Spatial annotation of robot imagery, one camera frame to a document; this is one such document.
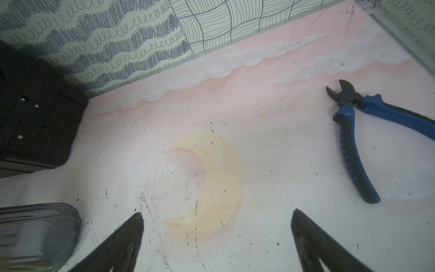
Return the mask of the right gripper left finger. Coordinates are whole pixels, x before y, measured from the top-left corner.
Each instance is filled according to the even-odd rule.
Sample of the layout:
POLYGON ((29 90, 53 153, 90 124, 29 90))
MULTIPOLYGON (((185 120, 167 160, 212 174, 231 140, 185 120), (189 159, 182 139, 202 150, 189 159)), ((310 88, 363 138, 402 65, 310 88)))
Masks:
POLYGON ((142 214, 133 214, 71 271, 132 272, 136 265, 143 231, 142 214))

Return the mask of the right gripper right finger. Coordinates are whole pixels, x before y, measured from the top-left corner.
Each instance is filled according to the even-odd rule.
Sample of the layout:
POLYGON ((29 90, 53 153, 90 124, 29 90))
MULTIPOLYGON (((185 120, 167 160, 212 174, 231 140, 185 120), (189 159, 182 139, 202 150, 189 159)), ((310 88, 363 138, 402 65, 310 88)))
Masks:
POLYGON ((293 212, 291 230, 303 271, 371 271, 299 209, 293 212))

